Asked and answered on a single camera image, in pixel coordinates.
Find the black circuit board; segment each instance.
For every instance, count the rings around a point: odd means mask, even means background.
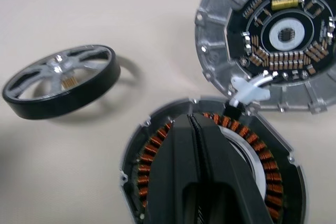
[[[243,54],[247,64],[242,67],[253,76],[265,70],[286,73],[284,82],[302,80],[303,71],[306,77],[314,76],[331,66],[334,40],[328,40],[327,32],[330,17],[335,16],[336,0],[303,0],[296,7],[279,10],[272,10],[272,1],[250,0],[232,13],[227,27],[231,57],[240,62]],[[251,53],[237,53],[246,43],[243,32],[249,33]],[[279,46],[271,40],[280,41]],[[292,40],[295,43],[286,48]]]

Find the rotor spoke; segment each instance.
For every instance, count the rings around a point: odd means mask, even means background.
[[[96,48],[94,50],[84,51],[74,57],[77,58],[78,60],[85,60],[89,58],[90,56],[95,56],[105,51],[106,51],[105,48]]]
[[[51,79],[50,94],[58,93],[62,90],[61,76],[56,75]]]
[[[81,69],[91,69],[91,70],[102,70],[106,67],[105,63],[93,62],[93,61],[82,61],[78,63],[75,68]]]
[[[35,75],[31,78],[28,78],[27,80],[23,81],[19,86],[11,89],[8,91],[8,95],[12,97],[18,97],[20,96],[29,86],[34,84],[35,82],[45,78],[46,76],[44,74],[39,73],[38,75]]]

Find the metal ring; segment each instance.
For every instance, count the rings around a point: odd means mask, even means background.
[[[222,134],[230,141],[242,158],[249,164],[262,198],[266,195],[266,179],[263,165],[254,149],[237,133],[219,126]]]
[[[88,70],[90,77],[77,80],[75,71]],[[38,60],[15,74],[3,89],[3,98],[25,119],[47,119],[64,115],[94,101],[108,91],[120,76],[114,51],[87,45],[67,49]],[[34,83],[46,81],[49,91],[38,97],[21,95]]]

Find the gold capacitor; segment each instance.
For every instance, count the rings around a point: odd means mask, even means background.
[[[272,10],[289,9],[299,6],[299,0],[272,0]]]

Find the screw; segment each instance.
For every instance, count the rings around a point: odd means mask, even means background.
[[[248,60],[246,58],[241,57],[241,59],[240,59],[240,65],[242,67],[246,67],[247,64],[248,64]]]
[[[197,20],[202,21],[203,20],[203,16],[202,14],[198,13],[196,16]]]
[[[211,74],[210,74],[210,73],[206,73],[206,74],[205,74],[205,78],[206,78],[207,80],[209,80],[209,79],[211,78]]]
[[[302,78],[303,80],[307,80],[308,77],[309,77],[309,75],[308,75],[307,71],[302,71],[302,73],[301,73],[301,78]]]
[[[202,46],[202,47],[201,47],[201,50],[202,50],[202,52],[207,52],[207,51],[208,51],[208,49],[207,49],[206,46]]]
[[[282,77],[285,79],[285,80],[288,80],[288,74],[287,73],[282,73]]]
[[[295,161],[295,159],[292,156],[289,156],[288,158],[289,162],[293,163]]]

